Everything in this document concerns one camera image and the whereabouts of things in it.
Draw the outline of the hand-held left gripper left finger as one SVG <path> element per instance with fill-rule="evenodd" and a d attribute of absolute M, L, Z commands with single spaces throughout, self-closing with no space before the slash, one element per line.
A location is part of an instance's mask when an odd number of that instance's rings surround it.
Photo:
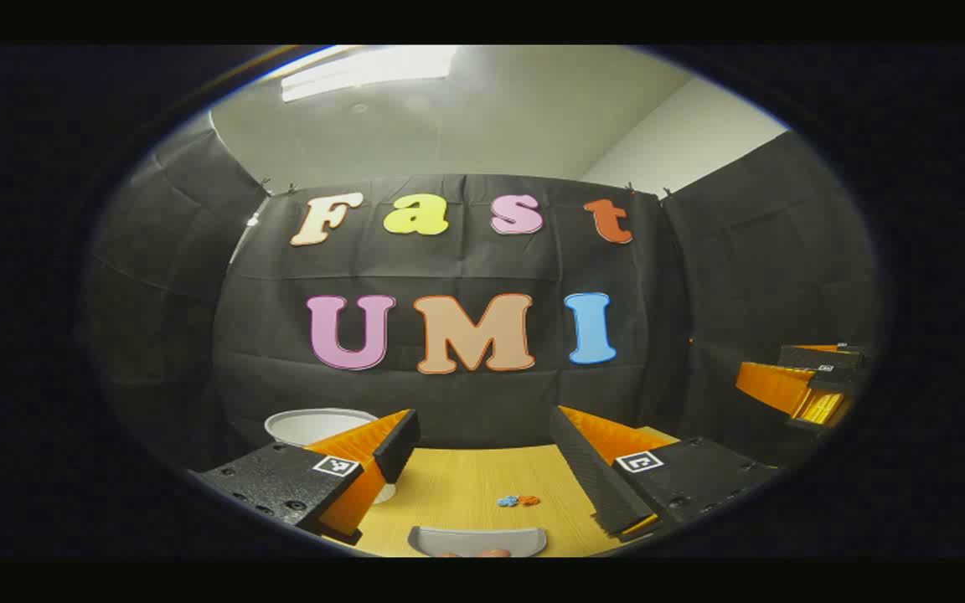
<path fill-rule="evenodd" d="M 279 522 L 356 544 L 364 516 L 420 438 L 417 412 L 402 410 L 310 446 L 273 442 L 196 478 Z"/>

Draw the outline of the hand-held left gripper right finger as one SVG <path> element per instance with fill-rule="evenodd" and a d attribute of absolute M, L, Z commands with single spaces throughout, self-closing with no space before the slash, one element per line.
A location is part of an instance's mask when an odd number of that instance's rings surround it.
<path fill-rule="evenodd" d="M 616 421 L 554 407 L 549 430 L 609 537 L 631 541 L 698 522 L 750 495 L 774 466 L 704 438 L 667 442 Z"/>

